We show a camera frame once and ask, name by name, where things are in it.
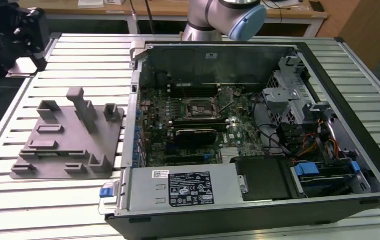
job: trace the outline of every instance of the sticker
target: sticker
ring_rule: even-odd
[[[326,15],[312,15],[311,16],[314,19],[327,19]]]
[[[106,11],[107,14],[126,14],[124,11]]]
[[[170,205],[174,208],[215,204],[211,174],[208,171],[170,174],[168,182]]]
[[[218,59],[219,54],[218,53],[207,53],[206,54],[206,59]]]
[[[152,178],[154,179],[167,179],[168,175],[170,175],[170,170],[152,171]]]

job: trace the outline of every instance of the barcode sticker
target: barcode sticker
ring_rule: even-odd
[[[167,179],[170,175],[170,170],[155,170],[152,171],[154,179]]]

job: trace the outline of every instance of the wooden desk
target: wooden desk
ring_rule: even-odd
[[[42,8],[46,10],[50,19],[60,20],[126,20],[131,34],[138,34],[138,23],[132,17],[130,0],[124,5],[106,4],[104,8],[79,9],[79,0],[20,0],[23,8]],[[140,21],[148,20],[148,11],[144,0],[134,0],[134,6]],[[187,21],[188,3],[175,0],[150,1],[151,12],[155,21]],[[291,10],[268,9],[266,23],[270,24],[306,24],[304,37],[315,37],[330,17],[326,12],[316,12],[310,7],[308,0],[304,0],[300,7],[290,7]]]

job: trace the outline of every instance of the red wire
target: red wire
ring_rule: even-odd
[[[308,139],[310,136],[316,135],[316,133],[310,133],[306,135],[304,139],[303,139],[303,148],[306,147],[306,141]]]

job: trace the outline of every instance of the blue latch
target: blue latch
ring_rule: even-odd
[[[115,196],[115,188],[114,187],[103,187],[99,191],[99,197],[102,199],[104,198],[112,198]]]
[[[319,169],[316,163],[304,162],[295,166],[295,172],[298,176],[308,175],[308,174],[319,174]]]
[[[359,166],[359,163],[356,161],[351,162],[351,167],[356,173],[359,173],[362,171],[362,167]]]
[[[211,158],[212,154],[211,153],[207,153],[203,155],[203,158],[204,158],[204,161],[210,161],[210,158]]]

